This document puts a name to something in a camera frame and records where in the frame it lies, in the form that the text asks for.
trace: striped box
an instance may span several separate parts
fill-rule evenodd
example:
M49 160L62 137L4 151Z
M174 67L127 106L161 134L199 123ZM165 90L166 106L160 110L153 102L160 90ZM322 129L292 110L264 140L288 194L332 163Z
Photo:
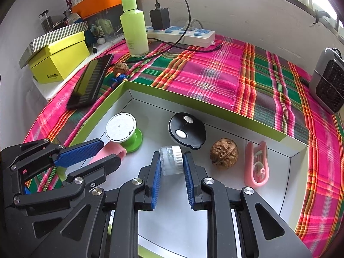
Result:
M87 22L85 21L60 28L32 40L19 60L20 68L25 67L29 63L30 59L33 58L43 47L47 46L48 44L87 30Z

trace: portable heater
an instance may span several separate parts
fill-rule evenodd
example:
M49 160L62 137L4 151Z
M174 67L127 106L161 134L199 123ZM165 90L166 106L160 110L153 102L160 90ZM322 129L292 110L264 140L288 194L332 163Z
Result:
M326 48L309 83L311 95L331 114L344 105L344 61L340 52Z

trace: walnut charm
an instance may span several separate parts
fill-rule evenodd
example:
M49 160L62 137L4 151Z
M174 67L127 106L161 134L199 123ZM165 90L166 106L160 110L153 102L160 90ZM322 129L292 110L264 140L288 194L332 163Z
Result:
M221 138L210 149L210 159L214 165L226 169L238 161L239 151L236 143L229 138Z
M112 73L116 76L117 74L126 74L129 70L128 65L122 62L117 62L114 66Z

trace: tablecloth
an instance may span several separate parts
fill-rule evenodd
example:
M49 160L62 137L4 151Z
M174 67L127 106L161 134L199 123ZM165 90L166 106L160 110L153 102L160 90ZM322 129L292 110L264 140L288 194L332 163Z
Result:
M336 235L344 204L344 131L339 116L328 114L311 97L299 76L304 70L285 59L239 40L216 36L220 50L196 53L173 48L150 61L130 65L134 82L187 95L252 118L309 145L307 192L297 235L319 257ZM153 55L166 45L150 43ZM130 59L126 45L104 54L113 62ZM68 146L82 124L111 93L111 70L97 102L89 108L67 111L66 103L84 71L82 68L48 103L25 142L49 138ZM55 168L31 180L32 192L58 188Z

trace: yellow box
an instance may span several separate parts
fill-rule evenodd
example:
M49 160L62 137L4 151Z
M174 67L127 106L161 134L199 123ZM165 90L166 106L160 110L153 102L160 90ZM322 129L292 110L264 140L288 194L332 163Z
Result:
M62 81L89 56L84 32L55 41L29 61L39 83Z

